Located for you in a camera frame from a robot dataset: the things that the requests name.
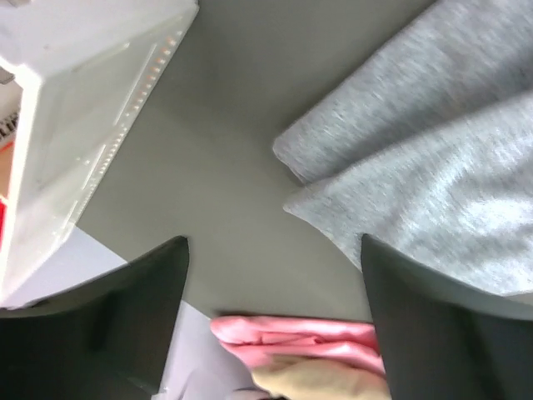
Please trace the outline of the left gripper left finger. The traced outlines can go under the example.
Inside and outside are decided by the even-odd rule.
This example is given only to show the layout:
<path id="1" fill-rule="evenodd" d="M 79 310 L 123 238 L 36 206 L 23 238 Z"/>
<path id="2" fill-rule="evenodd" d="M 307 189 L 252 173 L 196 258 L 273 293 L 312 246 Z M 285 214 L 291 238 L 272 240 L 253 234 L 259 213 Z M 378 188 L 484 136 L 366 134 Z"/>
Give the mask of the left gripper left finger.
<path id="1" fill-rule="evenodd" d="M 161 391 L 186 286 L 173 237 L 122 267 L 1 311 L 3 399 L 150 399 Z"/>

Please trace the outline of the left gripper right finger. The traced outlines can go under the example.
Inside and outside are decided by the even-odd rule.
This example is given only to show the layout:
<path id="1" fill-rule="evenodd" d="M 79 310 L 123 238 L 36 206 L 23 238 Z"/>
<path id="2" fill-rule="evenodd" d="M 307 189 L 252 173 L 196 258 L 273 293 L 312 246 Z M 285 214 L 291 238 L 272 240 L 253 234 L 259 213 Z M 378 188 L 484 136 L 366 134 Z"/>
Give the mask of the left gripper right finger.
<path id="1" fill-rule="evenodd" d="M 371 318 L 395 399 L 530 399 L 532 307 L 361 238 Z"/>

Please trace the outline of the grey t shirt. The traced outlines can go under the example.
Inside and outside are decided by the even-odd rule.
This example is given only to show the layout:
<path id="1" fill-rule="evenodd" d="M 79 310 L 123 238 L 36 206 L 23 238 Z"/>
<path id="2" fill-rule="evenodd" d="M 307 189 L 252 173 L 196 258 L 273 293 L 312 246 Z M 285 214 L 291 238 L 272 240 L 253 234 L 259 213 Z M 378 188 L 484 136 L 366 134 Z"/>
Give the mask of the grey t shirt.
<path id="1" fill-rule="evenodd" d="M 498 295 L 532 289 L 532 4 L 438 1 L 273 144 L 285 209 L 353 263 L 371 234 Z"/>

